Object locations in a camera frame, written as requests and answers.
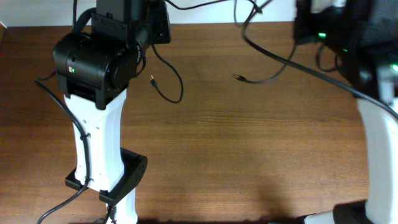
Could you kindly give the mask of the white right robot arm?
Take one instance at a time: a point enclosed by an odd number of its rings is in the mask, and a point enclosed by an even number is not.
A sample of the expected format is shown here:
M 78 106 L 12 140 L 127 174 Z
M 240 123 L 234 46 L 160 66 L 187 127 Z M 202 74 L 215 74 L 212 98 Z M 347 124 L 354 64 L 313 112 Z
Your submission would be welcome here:
M 321 42 L 354 89 L 363 120 L 369 171 L 366 200 L 335 205 L 305 223 L 397 222 L 397 2 L 296 3 L 294 39 Z

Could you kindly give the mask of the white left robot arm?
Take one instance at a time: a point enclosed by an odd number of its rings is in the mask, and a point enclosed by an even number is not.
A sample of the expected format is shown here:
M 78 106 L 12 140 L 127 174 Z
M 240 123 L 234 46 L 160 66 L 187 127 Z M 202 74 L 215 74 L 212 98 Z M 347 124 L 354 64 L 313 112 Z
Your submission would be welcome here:
M 104 1 L 73 16 L 54 50 L 55 73 L 73 120 L 77 165 L 65 183 L 95 190 L 106 223 L 136 223 L 136 187 L 147 158 L 121 147 L 127 89 L 146 66 L 151 45 L 170 42 L 164 1 Z

